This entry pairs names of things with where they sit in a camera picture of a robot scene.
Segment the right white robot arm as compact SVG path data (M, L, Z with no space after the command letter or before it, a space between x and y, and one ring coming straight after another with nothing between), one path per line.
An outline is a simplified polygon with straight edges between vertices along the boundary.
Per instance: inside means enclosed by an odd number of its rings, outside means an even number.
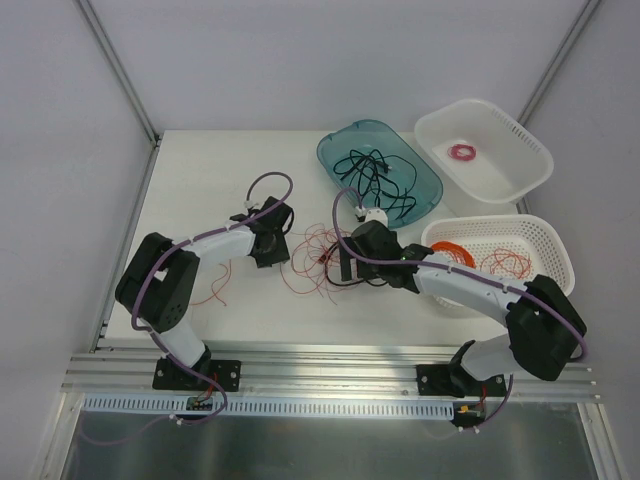
M552 382L567 364L586 356L586 325L548 276L512 281L420 244L401 246L396 233L376 220L338 242L389 286L454 301L505 328L501 336L467 341L441 373L429 376L432 387L443 394L461 398L494 376L521 371Z

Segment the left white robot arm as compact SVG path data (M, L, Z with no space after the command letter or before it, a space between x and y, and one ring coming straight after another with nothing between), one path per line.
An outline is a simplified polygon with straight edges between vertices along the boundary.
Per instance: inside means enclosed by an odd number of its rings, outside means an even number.
M195 391L208 388L212 380L225 390L238 389L186 318L196 278L241 257L253 259L258 268L288 261L286 234L293 220L289 205L269 197L260 209L232 216L212 235L181 242L157 232L144 237L119 280L115 299L166 354L156 365L155 390Z

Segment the teal transparent plastic tray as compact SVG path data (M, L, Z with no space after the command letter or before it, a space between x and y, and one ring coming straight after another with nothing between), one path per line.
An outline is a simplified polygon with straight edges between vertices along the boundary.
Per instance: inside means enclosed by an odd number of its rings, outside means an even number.
M381 208L398 229L428 215L444 187L426 161L386 123L359 120L322 138L316 156L339 189L354 188L353 205Z

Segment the white perforated plastic basket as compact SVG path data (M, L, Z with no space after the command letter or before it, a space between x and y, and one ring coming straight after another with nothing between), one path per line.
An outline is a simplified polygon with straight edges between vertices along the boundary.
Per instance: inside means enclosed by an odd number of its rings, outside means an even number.
M575 287L573 266L559 235L533 215L438 220L423 230L421 243L482 273L521 281L545 275L565 295Z

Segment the white solid plastic basket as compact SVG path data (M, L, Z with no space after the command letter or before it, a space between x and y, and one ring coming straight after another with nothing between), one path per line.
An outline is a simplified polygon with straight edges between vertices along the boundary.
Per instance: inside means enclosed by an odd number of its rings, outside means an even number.
M420 118L417 145L440 176L444 199L460 216L515 204L548 180L548 149L495 104L458 100Z

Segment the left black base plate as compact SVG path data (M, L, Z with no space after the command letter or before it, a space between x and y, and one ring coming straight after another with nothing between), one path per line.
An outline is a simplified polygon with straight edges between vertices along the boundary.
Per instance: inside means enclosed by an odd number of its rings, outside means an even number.
M204 391L215 381L226 392L239 390L242 363L239 360L206 359L193 367L197 375L185 371L168 358L161 358L155 367L152 389L157 391Z

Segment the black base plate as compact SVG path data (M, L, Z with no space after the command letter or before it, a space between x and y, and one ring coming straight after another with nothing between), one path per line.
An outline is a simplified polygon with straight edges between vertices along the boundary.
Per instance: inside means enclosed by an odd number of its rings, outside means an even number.
M161 358L155 367L152 389L157 391L204 391L215 381L226 392L239 390L242 363L239 360L206 359L193 367L197 375L185 371L168 358Z
M462 368L451 370L448 364L418 364L415 372L420 396L502 397L507 390L503 375L477 380Z

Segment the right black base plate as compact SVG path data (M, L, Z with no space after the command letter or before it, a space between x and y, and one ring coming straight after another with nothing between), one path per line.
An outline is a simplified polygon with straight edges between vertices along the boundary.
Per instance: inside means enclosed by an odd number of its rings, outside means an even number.
M420 396L502 397L507 390L503 375L477 380L462 368L451 370L448 364L418 364L415 372Z

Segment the aluminium mounting rail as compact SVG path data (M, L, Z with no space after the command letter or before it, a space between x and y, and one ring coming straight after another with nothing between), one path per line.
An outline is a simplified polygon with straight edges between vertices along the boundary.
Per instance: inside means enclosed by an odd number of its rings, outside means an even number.
M453 346L305 345L212 341L215 359L241 363L246 396L415 399L416 367L444 363ZM62 388L71 392L147 393L159 350L149 340L102 339L72 355Z

